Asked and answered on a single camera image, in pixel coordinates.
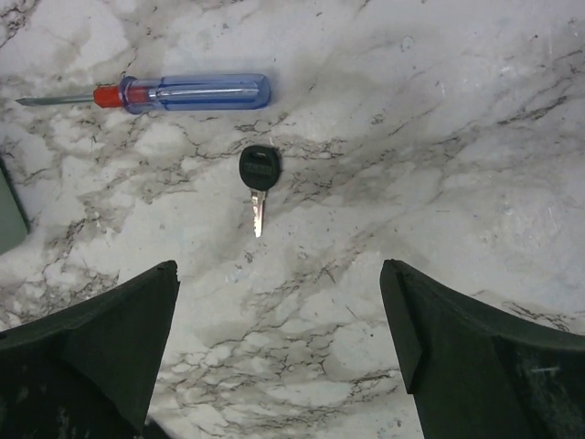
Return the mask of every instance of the transparent plastic handle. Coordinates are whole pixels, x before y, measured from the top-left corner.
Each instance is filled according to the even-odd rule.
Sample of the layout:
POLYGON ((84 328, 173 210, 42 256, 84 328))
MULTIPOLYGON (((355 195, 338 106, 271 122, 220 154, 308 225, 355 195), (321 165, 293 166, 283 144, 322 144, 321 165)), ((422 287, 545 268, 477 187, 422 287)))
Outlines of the transparent plastic handle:
POLYGON ((120 82, 119 95, 127 112, 152 110, 256 110, 268 105, 271 87, 261 74, 168 76, 159 80, 120 82))

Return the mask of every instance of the car key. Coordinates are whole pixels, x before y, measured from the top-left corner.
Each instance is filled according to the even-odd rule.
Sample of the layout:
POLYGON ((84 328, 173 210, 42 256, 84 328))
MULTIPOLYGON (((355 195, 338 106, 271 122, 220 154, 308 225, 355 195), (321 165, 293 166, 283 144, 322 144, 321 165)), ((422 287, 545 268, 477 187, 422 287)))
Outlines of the car key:
POLYGON ((260 145, 245 148, 239 157, 239 176, 251 189, 254 234, 259 238, 262 234, 266 192, 281 176, 281 161, 276 149, 260 145))

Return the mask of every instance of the gray object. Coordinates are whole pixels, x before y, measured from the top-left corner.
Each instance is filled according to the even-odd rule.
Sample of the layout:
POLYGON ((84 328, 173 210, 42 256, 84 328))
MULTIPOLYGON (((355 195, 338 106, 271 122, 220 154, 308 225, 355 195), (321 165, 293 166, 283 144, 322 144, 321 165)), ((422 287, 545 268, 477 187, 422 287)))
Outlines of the gray object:
POLYGON ((27 225, 0 166, 0 254, 25 240, 27 225))

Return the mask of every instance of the white marble surface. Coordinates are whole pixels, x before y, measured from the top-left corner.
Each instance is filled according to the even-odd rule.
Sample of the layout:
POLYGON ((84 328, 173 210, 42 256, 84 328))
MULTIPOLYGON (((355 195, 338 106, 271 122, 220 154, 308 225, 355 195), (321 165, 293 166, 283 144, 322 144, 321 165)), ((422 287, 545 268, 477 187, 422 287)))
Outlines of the white marble surface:
POLYGON ((0 325, 177 260, 151 410, 174 437, 421 438, 384 259, 585 333, 582 0, 2 0, 0 23, 0 154, 33 226, 0 256, 0 325), (274 104, 14 102, 233 70, 274 104), (284 157, 258 240, 253 143, 284 157))

